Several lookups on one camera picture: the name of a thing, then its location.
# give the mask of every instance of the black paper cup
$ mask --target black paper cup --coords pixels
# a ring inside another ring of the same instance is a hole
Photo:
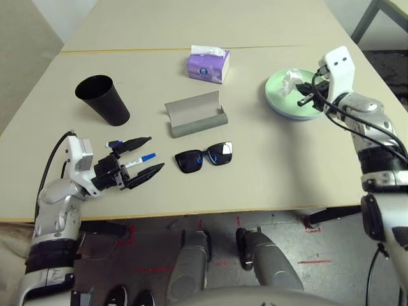
[[[112,126],[121,126],[130,118],[130,113],[117,94],[109,76],[90,76],[79,83],[75,89],[75,95]]]

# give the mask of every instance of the table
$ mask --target table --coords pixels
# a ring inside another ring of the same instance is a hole
[[[286,120],[264,98],[265,81],[273,72],[293,67],[314,71],[318,59],[332,48],[236,49],[222,85],[186,77],[188,50],[58,55],[0,137],[0,220],[32,221],[44,165],[55,142],[71,128],[91,139],[94,161],[108,154],[108,140],[152,136],[124,155],[122,163],[151,152],[158,154],[151,164],[166,163],[131,191],[111,188],[86,202],[84,220],[358,204],[364,192],[349,133],[324,117]],[[407,143],[407,113],[357,46],[350,43],[349,48],[356,65],[355,91],[382,101]],[[131,118],[123,126],[109,126],[74,95],[81,80],[98,73],[113,78],[129,108]],[[219,91],[229,123],[173,139],[164,104],[212,91]],[[176,153],[223,141],[233,142],[230,164],[206,162],[188,175],[177,168]],[[59,176],[63,160],[62,149],[48,180]]]
[[[348,40],[323,0],[99,0],[63,52]]]
[[[356,29],[351,35],[359,43],[378,11],[382,10],[402,29],[408,32],[408,2],[406,0],[371,0]]]

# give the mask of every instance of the sunglasses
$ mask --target sunglasses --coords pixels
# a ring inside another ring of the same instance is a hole
[[[184,173],[191,173],[201,169],[203,159],[208,156],[216,166],[228,164],[232,160],[232,142],[221,142],[212,145],[206,151],[190,150],[178,153],[174,158]]]

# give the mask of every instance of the plate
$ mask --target plate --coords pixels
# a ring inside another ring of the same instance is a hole
[[[299,107],[297,102],[304,98],[303,94],[296,89],[291,91],[284,97],[278,90],[282,88],[282,80],[286,76],[289,69],[280,70],[274,73],[265,84],[265,97],[269,106],[277,113],[286,118],[293,120],[310,120],[321,116],[323,113],[313,108],[313,102],[307,103],[303,107]],[[313,72],[299,69],[305,82],[311,83]],[[318,77],[316,82],[321,82],[323,79]]]

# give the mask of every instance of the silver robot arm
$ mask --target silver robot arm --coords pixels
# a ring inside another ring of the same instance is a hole
[[[351,132],[361,165],[365,232],[384,244],[404,292],[408,294],[407,152],[381,102],[353,92],[354,64],[346,47],[326,54],[316,75],[330,81],[297,86],[326,116],[338,118]],[[308,101],[301,100],[303,106]]]
[[[38,215],[16,306],[91,304],[89,292],[71,290],[75,284],[73,267],[79,246],[81,205],[87,199],[102,196],[109,187],[132,189],[152,178],[164,163],[148,167],[133,178],[127,171],[132,164],[119,163],[122,153],[135,150],[150,139],[142,137],[120,143],[92,167],[89,139],[77,138],[73,133],[66,137],[67,175],[52,181],[39,193]]]

